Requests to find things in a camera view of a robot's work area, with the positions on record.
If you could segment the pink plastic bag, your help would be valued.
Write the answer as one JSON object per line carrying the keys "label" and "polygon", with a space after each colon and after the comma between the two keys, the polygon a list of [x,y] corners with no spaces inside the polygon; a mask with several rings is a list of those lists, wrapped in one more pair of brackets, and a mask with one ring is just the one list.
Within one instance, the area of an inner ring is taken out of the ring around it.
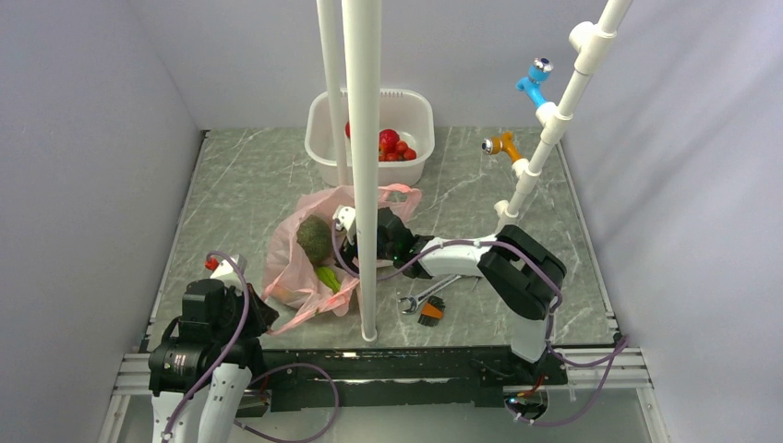
{"label": "pink plastic bag", "polygon": [[335,273],[340,289],[334,291],[322,282],[316,267],[297,242],[297,230],[301,222],[311,215],[330,222],[338,207],[352,207],[354,200],[352,186],[337,186],[303,195],[297,201],[295,211],[273,231],[267,244],[260,298],[265,302],[274,300],[294,308],[296,312],[291,319],[272,327],[272,337],[299,329],[306,321],[321,314],[343,317],[348,313],[354,291],[359,289],[359,279],[337,269],[330,258],[326,265]]}

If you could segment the green fake starfruit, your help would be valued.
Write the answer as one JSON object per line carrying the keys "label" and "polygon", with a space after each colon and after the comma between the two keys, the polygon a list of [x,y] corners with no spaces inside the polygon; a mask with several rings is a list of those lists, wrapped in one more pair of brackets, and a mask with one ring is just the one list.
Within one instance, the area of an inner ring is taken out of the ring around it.
{"label": "green fake starfruit", "polygon": [[319,281],[331,289],[333,293],[340,292],[342,284],[332,268],[328,266],[318,267],[315,269],[315,272]]}

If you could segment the green fake melon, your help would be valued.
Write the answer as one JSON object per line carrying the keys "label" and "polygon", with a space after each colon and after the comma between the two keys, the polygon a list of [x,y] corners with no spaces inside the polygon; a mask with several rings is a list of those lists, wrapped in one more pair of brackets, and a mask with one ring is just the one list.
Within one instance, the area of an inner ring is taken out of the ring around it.
{"label": "green fake melon", "polygon": [[331,227],[317,215],[309,215],[299,224],[296,241],[314,267],[322,266],[332,256]]}

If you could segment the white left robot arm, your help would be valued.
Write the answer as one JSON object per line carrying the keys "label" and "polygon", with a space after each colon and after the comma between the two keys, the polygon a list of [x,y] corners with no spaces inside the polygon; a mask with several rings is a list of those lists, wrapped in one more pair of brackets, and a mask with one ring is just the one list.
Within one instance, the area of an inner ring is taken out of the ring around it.
{"label": "white left robot arm", "polygon": [[267,365],[260,336],[278,318],[254,288],[216,279],[191,282],[182,314],[151,352],[155,442],[225,442],[246,388]]}

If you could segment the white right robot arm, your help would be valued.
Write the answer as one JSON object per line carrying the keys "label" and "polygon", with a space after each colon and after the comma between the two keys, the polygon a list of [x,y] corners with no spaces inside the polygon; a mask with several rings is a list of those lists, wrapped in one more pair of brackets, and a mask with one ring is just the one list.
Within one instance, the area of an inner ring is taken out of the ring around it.
{"label": "white right robot arm", "polygon": [[507,224],[497,233],[474,239],[417,235],[389,208],[378,210],[377,259],[389,261],[410,279],[439,276],[486,280],[516,315],[509,370],[530,383],[545,368],[554,312],[562,303],[564,263],[522,228]]}

